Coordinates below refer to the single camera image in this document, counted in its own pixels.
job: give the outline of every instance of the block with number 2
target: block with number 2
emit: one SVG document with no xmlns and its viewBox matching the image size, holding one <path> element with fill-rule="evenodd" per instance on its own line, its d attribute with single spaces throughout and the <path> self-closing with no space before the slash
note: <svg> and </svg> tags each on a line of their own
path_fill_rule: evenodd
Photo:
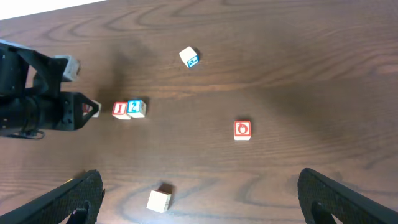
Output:
<svg viewBox="0 0 398 224">
<path fill-rule="evenodd" d="M 234 122 L 234 139 L 235 140 L 250 140 L 250 137 L 251 137 L 250 121 L 235 121 Z"/>
<path fill-rule="evenodd" d="M 127 114 L 133 118 L 145 118 L 147 105 L 142 100 L 129 100 Z"/>
</svg>

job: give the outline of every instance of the wood grain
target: wood grain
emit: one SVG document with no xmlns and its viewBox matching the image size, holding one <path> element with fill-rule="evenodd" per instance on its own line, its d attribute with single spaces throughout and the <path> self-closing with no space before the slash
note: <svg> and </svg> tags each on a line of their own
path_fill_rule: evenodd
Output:
<svg viewBox="0 0 398 224">
<path fill-rule="evenodd" d="M 78 58 L 63 91 L 103 104 L 81 130 L 0 139 L 0 214 L 89 169 L 100 224 L 304 223 L 304 167 L 398 210 L 397 15 L 389 0 L 112 0 L 0 21 L 2 39 Z M 136 97 L 147 118 L 111 116 Z M 233 140 L 239 118 L 250 141 Z M 161 182 L 165 214 L 146 209 Z"/>
</svg>

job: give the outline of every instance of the white wall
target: white wall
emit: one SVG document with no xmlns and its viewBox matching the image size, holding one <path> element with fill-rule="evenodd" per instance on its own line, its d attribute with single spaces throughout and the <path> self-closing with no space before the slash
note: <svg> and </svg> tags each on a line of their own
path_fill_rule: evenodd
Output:
<svg viewBox="0 0 398 224">
<path fill-rule="evenodd" d="M 9 19 L 104 0 L 0 0 L 0 19 Z"/>
</svg>

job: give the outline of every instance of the toy block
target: toy block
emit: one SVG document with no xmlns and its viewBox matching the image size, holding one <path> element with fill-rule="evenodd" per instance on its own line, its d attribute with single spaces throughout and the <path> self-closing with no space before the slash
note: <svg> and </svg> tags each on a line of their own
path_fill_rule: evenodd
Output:
<svg viewBox="0 0 398 224">
<path fill-rule="evenodd" d="M 98 103 L 95 100 L 92 100 L 92 102 L 94 102 L 94 103 L 96 103 L 98 105 L 98 112 L 93 115 L 93 118 L 97 118 L 97 117 L 100 116 L 101 103 Z M 87 105 L 87 104 L 83 103 L 83 116 L 86 115 L 87 113 L 89 113 L 91 110 L 92 110 L 92 107 L 90 105 Z"/>
<path fill-rule="evenodd" d="M 180 52 L 182 62 L 188 67 L 192 68 L 199 62 L 198 54 L 191 48 L 187 47 Z"/>
<path fill-rule="evenodd" d="M 72 57 L 72 55 L 56 55 L 53 58 L 67 59 L 67 66 L 65 67 L 62 78 L 70 82 L 77 79 L 77 75 L 80 69 L 80 62 Z"/>
<path fill-rule="evenodd" d="M 117 119 L 131 119 L 127 114 L 127 102 L 115 102 L 112 115 Z"/>
<path fill-rule="evenodd" d="M 164 213 L 169 208 L 171 194 L 152 190 L 149 195 L 147 208 L 156 212 Z"/>
<path fill-rule="evenodd" d="M 127 114 L 133 118 L 145 118 L 147 105 L 142 100 L 129 100 Z"/>
<path fill-rule="evenodd" d="M 251 122 L 250 121 L 235 121 L 234 122 L 234 139 L 235 140 L 249 140 L 251 137 Z"/>
</svg>

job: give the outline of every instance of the white block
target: white block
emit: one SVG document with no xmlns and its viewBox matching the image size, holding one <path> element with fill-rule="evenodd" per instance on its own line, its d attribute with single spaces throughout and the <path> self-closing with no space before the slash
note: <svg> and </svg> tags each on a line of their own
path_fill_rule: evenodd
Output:
<svg viewBox="0 0 398 224">
<path fill-rule="evenodd" d="M 250 121 L 235 121 L 234 122 L 234 139 L 235 140 L 250 140 L 251 137 L 251 122 Z"/>
<path fill-rule="evenodd" d="M 115 102 L 112 115 L 117 119 L 131 119 L 127 114 L 127 102 Z"/>
<path fill-rule="evenodd" d="M 171 194 L 152 190 L 149 195 L 147 208 L 156 212 L 164 213 L 169 208 Z"/>
<path fill-rule="evenodd" d="M 147 105 L 142 100 L 129 100 L 127 114 L 133 118 L 145 118 Z"/>
<path fill-rule="evenodd" d="M 188 67 L 196 65 L 199 62 L 198 54 L 191 48 L 187 47 L 180 52 L 182 62 Z"/>
<path fill-rule="evenodd" d="M 72 82 L 77 79 L 77 73 L 79 72 L 80 63 L 78 60 L 72 57 L 72 55 L 56 55 L 53 58 L 67 59 L 68 63 L 63 71 L 62 78 Z"/>
<path fill-rule="evenodd" d="M 98 105 L 98 112 L 95 113 L 93 115 L 93 118 L 97 118 L 100 116 L 100 112 L 101 112 L 101 103 L 98 103 L 95 100 L 92 100 L 92 102 L 96 103 Z M 87 105 L 85 103 L 83 103 L 83 116 L 86 115 L 87 113 L 89 113 L 91 111 L 92 107 L 90 105 Z"/>
<path fill-rule="evenodd" d="M 96 103 L 96 104 L 98 105 L 98 112 L 95 113 L 95 114 L 93 115 L 93 118 L 97 118 L 97 117 L 100 116 L 100 112 L 101 112 L 101 103 L 98 103 L 98 102 L 95 101 L 95 100 L 92 100 L 92 102 L 94 102 L 94 103 Z"/>
</svg>

